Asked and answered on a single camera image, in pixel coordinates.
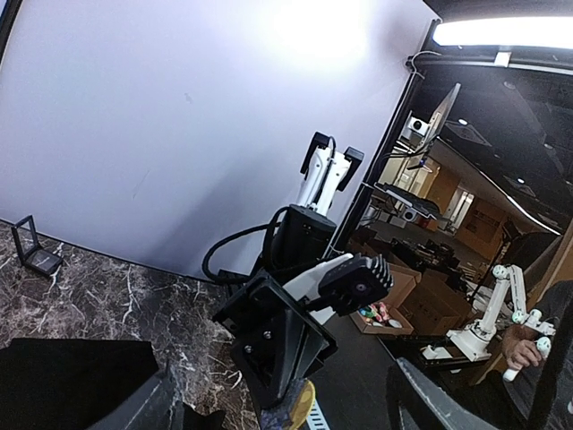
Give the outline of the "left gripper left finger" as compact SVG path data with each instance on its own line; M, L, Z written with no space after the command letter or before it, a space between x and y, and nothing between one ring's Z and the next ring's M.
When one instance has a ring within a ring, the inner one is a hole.
M88 426L88 429L183 429L184 406L179 382L167 361L150 373L132 359L117 366L128 375L147 375L138 387L113 411Z

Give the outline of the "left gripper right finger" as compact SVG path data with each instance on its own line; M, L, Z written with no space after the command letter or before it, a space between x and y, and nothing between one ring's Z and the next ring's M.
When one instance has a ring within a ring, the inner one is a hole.
M386 386L390 429L495 429L402 357L388 370Z

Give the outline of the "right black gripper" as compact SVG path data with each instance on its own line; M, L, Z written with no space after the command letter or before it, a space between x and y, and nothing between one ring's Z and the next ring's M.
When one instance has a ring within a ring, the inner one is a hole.
M233 335L230 356L261 409L277 405L291 380L316 372L338 351L331 333L267 272L239 288L213 321Z

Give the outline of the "black t-shirt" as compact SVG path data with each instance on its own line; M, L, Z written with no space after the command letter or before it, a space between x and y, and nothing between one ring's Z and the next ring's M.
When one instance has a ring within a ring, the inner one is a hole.
M158 371L148 342L14 339L1 351L1 427L85 429Z

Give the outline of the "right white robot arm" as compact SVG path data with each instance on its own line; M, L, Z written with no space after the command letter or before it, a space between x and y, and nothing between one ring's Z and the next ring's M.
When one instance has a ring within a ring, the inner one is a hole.
M333 137L315 133L295 202L277 210L268 223L220 240L203 258L203 273L227 287L229 300L213 319L234 336L231 358L260 409L283 403L296 383L337 349L318 321L319 311L337 299L318 291L322 277L336 267L324 257L337 229L327 214L362 161L359 150L339 152ZM262 249L250 274L210 270L219 248L259 231Z

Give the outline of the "white desktop robot arm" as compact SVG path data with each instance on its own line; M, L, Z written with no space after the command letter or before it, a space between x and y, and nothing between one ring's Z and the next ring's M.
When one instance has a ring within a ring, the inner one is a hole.
M552 310L544 298L532 311L526 310L523 271L516 265L498 264L492 269L495 287L482 317L462 329L450 330L445 339L471 362L491 357L489 344L497 334L496 321L507 292L513 299L511 324L503 333L501 354L506 370L490 371L484 379L459 388L451 397L461 407L499 429L521 429L533 406L535 389L552 348Z

